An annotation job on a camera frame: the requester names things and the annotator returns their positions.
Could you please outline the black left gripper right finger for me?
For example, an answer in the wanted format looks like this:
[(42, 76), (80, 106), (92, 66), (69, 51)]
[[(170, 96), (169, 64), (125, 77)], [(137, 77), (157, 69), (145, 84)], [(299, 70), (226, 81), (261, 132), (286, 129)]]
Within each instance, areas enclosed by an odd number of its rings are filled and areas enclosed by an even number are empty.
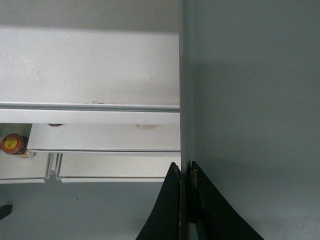
[(199, 240), (262, 240), (193, 161), (190, 169), (192, 221)]

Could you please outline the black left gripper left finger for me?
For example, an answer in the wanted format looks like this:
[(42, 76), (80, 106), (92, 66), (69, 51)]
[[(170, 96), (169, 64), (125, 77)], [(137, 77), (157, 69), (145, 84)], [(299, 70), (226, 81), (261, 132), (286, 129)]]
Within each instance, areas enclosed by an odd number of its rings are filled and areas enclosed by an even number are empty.
[(187, 238), (186, 189), (179, 167), (172, 162), (155, 205), (136, 237), (138, 240)]

